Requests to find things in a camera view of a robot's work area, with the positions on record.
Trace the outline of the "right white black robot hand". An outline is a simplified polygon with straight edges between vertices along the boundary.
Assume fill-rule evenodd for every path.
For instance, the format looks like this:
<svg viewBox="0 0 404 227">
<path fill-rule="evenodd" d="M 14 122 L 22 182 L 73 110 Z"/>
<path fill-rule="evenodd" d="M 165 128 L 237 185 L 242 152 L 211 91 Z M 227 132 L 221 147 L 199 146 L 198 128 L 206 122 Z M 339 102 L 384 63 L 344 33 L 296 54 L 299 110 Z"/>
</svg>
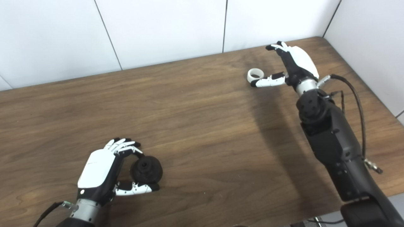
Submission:
<svg viewBox="0 0 404 227">
<path fill-rule="evenodd" d="M 270 87 L 286 84 L 296 88 L 307 79 L 315 83 L 318 82 L 319 73 L 317 68 L 311 57 L 302 48 L 289 46 L 281 41 L 267 45 L 265 48 L 268 51 L 275 51 L 280 56 L 286 72 L 250 80 L 251 87 Z"/>
</svg>

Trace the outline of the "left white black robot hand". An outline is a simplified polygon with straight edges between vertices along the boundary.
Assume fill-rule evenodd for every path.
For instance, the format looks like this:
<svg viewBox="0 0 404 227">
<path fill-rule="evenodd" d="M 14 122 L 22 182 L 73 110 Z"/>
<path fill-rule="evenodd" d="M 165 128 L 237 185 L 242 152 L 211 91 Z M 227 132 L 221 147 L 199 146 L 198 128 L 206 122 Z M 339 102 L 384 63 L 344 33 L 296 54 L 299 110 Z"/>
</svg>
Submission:
<svg viewBox="0 0 404 227">
<path fill-rule="evenodd" d="M 125 158 L 132 155 L 137 157 L 129 171 L 132 181 L 118 181 Z M 89 200 L 104 206 L 117 196 L 158 191 L 162 177 L 160 161 L 146 156 L 140 150 L 139 142 L 130 138 L 113 138 L 90 154 L 77 183 L 77 201 Z"/>
</svg>

